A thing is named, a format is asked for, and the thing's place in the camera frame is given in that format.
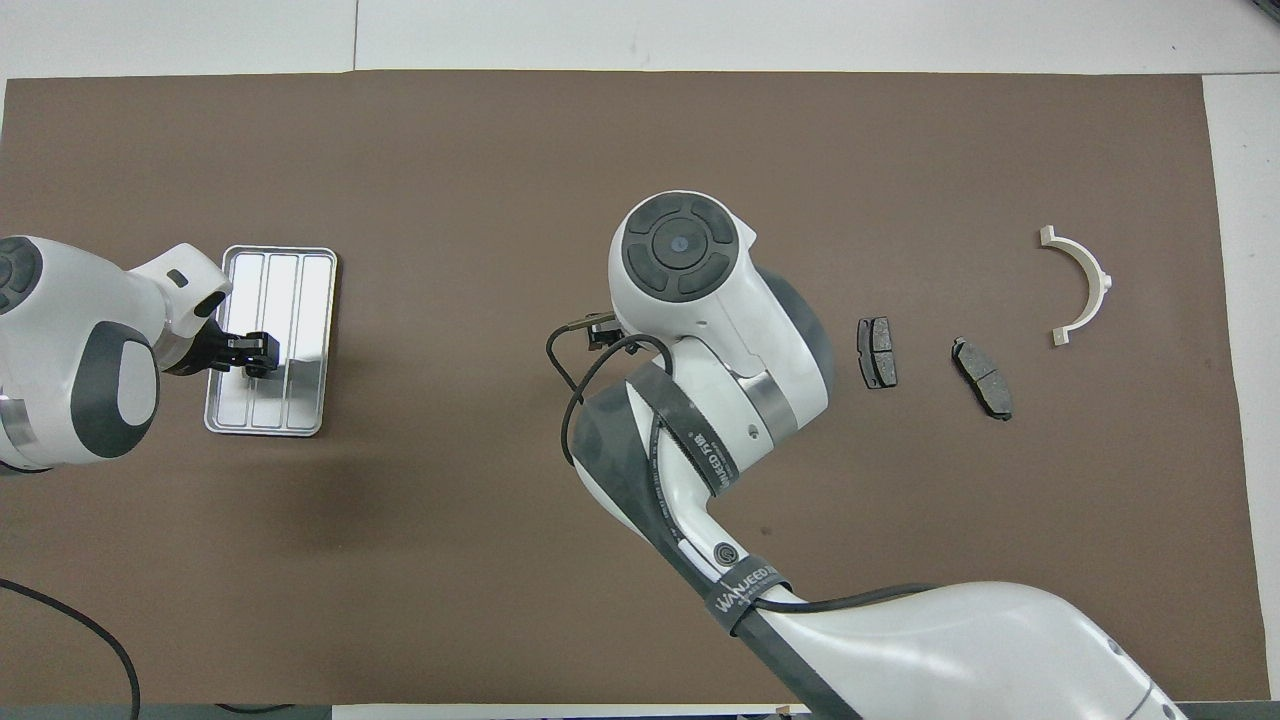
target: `black cable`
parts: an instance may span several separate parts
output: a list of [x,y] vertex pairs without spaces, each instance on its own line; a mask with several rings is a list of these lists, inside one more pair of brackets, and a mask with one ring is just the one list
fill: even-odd
[[236,707],[234,705],[224,705],[221,702],[215,702],[214,706],[221,707],[227,712],[236,712],[238,715],[264,715],[266,712],[275,712],[276,710],[284,710],[285,707],[294,707],[293,703],[271,705],[268,707]]
[[93,630],[95,635],[106,641],[106,644],[111,646],[111,650],[115,651],[115,656],[120,659],[120,664],[124,665],[124,674],[129,676],[129,720],[138,720],[138,712],[142,710],[142,692],[138,689],[138,673],[133,669],[133,661],[129,660],[129,653],[124,651],[124,646],[120,644],[120,641],[115,639],[115,635],[106,632],[106,628],[99,625],[97,621],[88,615],[84,615],[70,605],[67,605],[58,598],[49,597],[40,591],[31,589],[27,585],[20,585],[4,578],[0,578],[0,588],[13,591],[23,597],[29,597],[36,602],[47,605],[63,615],[67,615],[72,620],[76,620],[81,625],[84,625],[90,630]]
[[668,375],[675,372],[675,366],[671,360],[671,348],[667,347],[667,343],[653,337],[652,334],[628,334],[627,337],[604,348],[604,352],[595,359],[591,368],[588,369],[585,375],[582,375],[582,382],[573,386],[573,396],[568,398],[568,405],[564,407],[564,419],[561,421],[561,450],[564,452],[564,461],[570,465],[573,464],[573,454],[568,451],[568,423],[573,416],[573,407],[582,402],[582,393],[586,392],[586,386],[591,382],[591,378],[595,377],[595,373],[600,372],[600,368],[604,366],[604,363],[612,357],[614,352],[640,342],[646,342],[654,346],[658,352],[662,354],[662,361],[666,364],[664,369]]
[[552,331],[552,334],[547,337],[547,359],[552,361],[552,368],[556,368],[556,372],[559,373],[562,378],[564,378],[564,383],[568,384],[568,388],[575,389],[577,388],[577,383],[573,382],[573,378],[568,374],[568,370],[564,369],[564,365],[561,365],[559,359],[556,357],[556,348],[554,348],[556,341],[559,338],[559,336],[570,332],[571,329],[572,328],[570,325],[561,325],[554,331]]
[[873,602],[881,602],[884,600],[891,600],[895,597],[901,597],[904,594],[915,594],[918,592],[937,589],[941,585],[933,585],[929,583],[906,583],[902,585],[890,585],[887,588],[879,588],[874,591],[867,591],[858,594],[851,594],[849,597],[840,597],[836,600],[820,600],[818,602],[774,602],[772,600],[764,600],[763,597],[755,598],[754,605],[758,610],[768,610],[771,612],[826,612],[828,610],[844,610],[846,607],[861,607],[863,605],[870,605]]

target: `white table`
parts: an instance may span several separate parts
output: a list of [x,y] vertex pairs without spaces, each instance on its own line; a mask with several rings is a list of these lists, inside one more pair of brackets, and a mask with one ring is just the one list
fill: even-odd
[[[726,8],[707,0],[0,0],[0,81],[388,68],[1203,74],[1258,591],[1271,693],[1280,698],[1280,383],[1271,378],[1280,359],[1280,23],[1247,0],[742,0]],[[406,719],[458,716],[458,708],[401,710]],[[337,708],[334,716],[372,716],[366,712]],[[521,712],[550,708],[502,710]]]

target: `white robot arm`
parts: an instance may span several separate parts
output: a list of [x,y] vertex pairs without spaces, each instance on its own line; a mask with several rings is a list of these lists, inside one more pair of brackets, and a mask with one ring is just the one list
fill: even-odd
[[229,290],[186,243],[124,272],[50,240],[0,240],[0,474],[124,455],[155,416],[157,372],[274,368],[274,340],[211,319]]
[[667,346],[582,406],[573,465],[820,719],[1115,719],[1184,715],[1066,601],[1009,583],[900,587],[805,602],[707,502],[827,407],[831,345],[755,233],[721,202],[663,192],[609,251],[614,313]]

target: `brown mat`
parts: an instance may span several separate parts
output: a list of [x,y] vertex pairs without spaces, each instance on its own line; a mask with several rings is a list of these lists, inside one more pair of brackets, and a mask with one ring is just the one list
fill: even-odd
[[[750,223],[840,356],[832,409],[713,507],[801,594],[1023,582],[1179,700],[1266,696],[1196,77],[12,82],[0,231],[127,268],[180,241],[343,268],[319,437],[211,434],[204,380],[166,377],[136,452],[0,484],[3,575],[116,633],[148,702],[787,700],[559,456],[543,341],[608,306],[613,229],[667,188]],[[1046,223],[1115,277],[1059,348],[1085,286]],[[870,392],[878,314],[901,387]],[[960,334],[1012,421],[951,368]],[[0,703],[127,697],[46,609],[0,594]]]

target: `silver tray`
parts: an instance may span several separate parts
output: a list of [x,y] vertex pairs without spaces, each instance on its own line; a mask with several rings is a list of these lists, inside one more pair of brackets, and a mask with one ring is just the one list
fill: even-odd
[[224,331],[265,331],[280,366],[265,378],[243,368],[209,373],[205,427],[215,433],[314,436],[324,414],[338,256],[324,247],[233,245],[223,255],[232,292],[218,309]]

